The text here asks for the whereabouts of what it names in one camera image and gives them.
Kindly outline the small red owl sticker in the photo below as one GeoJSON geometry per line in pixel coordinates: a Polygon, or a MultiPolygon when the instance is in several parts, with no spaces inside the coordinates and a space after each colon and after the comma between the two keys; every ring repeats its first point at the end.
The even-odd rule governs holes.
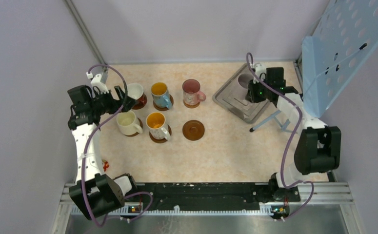
{"type": "Polygon", "coordinates": [[[107,160],[103,159],[102,160],[102,167],[103,167],[103,171],[106,172],[107,169],[110,167],[110,164],[107,160]]]}

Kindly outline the light wooden coaster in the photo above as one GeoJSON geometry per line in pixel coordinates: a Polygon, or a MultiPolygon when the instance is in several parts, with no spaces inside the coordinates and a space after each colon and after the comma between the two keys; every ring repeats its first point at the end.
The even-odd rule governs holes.
{"type": "Polygon", "coordinates": [[[198,101],[198,100],[191,100],[191,101],[186,101],[184,100],[183,101],[183,104],[187,107],[187,108],[196,108],[200,105],[201,101],[198,101]]]}

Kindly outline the grey purple mug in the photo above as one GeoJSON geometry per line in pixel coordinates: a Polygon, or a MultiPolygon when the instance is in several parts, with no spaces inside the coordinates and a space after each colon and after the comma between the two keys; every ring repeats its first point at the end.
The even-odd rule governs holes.
{"type": "Polygon", "coordinates": [[[246,96],[248,93],[249,82],[254,79],[252,74],[243,73],[238,77],[238,85],[241,95],[246,96]]]}

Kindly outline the floral mug yellow inside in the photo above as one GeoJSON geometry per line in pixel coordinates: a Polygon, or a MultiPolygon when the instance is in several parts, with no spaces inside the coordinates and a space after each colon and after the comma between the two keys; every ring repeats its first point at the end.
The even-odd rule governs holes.
{"type": "Polygon", "coordinates": [[[145,122],[149,128],[149,133],[151,133],[154,138],[166,138],[167,141],[171,140],[171,134],[168,131],[168,123],[164,114],[160,112],[150,113],[145,122]]]}

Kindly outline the metal tray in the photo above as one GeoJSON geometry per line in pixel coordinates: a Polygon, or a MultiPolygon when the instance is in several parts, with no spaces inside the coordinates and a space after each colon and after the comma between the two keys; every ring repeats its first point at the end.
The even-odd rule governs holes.
{"type": "Polygon", "coordinates": [[[238,85],[239,75],[252,74],[247,64],[243,64],[213,95],[213,101],[223,109],[234,114],[247,124],[253,124],[268,108],[269,101],[251,103],[241,95],[238,85]]]}

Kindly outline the blue butterfly mug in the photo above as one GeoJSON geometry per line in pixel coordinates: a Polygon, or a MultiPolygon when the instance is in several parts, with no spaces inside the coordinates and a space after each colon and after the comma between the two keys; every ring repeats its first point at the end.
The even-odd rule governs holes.
{"type": "Polygon", "coordinates": [[[163,82],[154,83],[151,86],[151,95],[154,107],[161,111],[170,110],[173,107],[172,96],[169,94],[168,87],[163,82]]]}

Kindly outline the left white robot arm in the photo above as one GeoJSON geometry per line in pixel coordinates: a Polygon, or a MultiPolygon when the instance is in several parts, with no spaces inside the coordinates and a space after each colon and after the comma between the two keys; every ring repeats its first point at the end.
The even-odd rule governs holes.
{"type": "Polygon", "coordinates": [[[104,172],[99,150],[101,116],[115,117],[130,110],[136,100],[119,86],[115,86],[119,99],[114,99],[111,92],[95,91],[93,94],[91,87],[80,85],[67,92],[72,101],[68,127],[76,143],[78,171],[75,185],[69,187],[69,196],[88,220],[122,208],[125,201],[135,200],[139,193],[130,174],[112,179],[104,172]]]}

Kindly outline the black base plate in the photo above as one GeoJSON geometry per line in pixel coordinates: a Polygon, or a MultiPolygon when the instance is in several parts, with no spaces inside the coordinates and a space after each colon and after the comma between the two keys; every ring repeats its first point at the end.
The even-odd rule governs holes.
{"type": "Polygon", "coordinates": [[[149,205],[148,211],[257,211],[270,202],[299,202],[296,187],[278,188],[268,182],[141,183],[127,193],[127,202],[149,205]]]}

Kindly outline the pink mug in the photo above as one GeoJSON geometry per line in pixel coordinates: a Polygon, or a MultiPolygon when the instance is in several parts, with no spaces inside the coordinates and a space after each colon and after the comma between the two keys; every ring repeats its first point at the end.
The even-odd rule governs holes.
{"type": "Polygon", "coordinates": [[[196,79],[187,79],[182,84],[183,101],[205,101],[206,94],[200,90],[201,85],[196,79]]]}

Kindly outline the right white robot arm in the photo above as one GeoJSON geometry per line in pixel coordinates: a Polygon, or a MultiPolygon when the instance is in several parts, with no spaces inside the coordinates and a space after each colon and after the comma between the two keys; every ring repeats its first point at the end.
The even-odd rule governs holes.
{"type": "Polygon", "coordinates": [[[309,174],[326,173],[337,169],[340,163],[341,131],[328,126],[308,114],[303,106],[302,94],[293,86],[286,86],[282,67],[253,68],[254,78],[248,84],[248,98],[252,102],[271,102],[287,116],[287,124],[294,124],[291,137],[299,136],[293,163],[271,175],[268,195],[274,201],[286,200],[292,188],[303,183],[309,174]]]}

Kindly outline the white and brown cup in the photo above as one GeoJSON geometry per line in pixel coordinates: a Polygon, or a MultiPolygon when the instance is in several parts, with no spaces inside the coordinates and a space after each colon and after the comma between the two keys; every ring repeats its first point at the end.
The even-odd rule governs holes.
{"type": "Polygon", "coordinates": [[[128,97],[139,99],[144,94],[144,88],[138,83],[130,83],[127,85],[128,97]]]}

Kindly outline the cream ribbed mug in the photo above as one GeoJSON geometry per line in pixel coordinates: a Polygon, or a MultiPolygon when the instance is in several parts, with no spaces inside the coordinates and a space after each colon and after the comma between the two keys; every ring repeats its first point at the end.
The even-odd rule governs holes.
{"type": "Polygon", "coordinates": [[[117,122],[119,131],[124,135],[125,133],[124,127],[132,124],[136,118],[137,116],[133,111],[122,112],[122,113],[117,114],[116,122],[117,122]]]}

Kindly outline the light blue music stand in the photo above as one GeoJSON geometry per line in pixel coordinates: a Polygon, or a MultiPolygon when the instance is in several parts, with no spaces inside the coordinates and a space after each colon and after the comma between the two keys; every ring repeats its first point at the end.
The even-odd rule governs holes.
{"type": "Polygon", "coordinates": [[[377,47],[378,0],[330,1],[301,43],[305,111],[320,119],[377,47]]]}

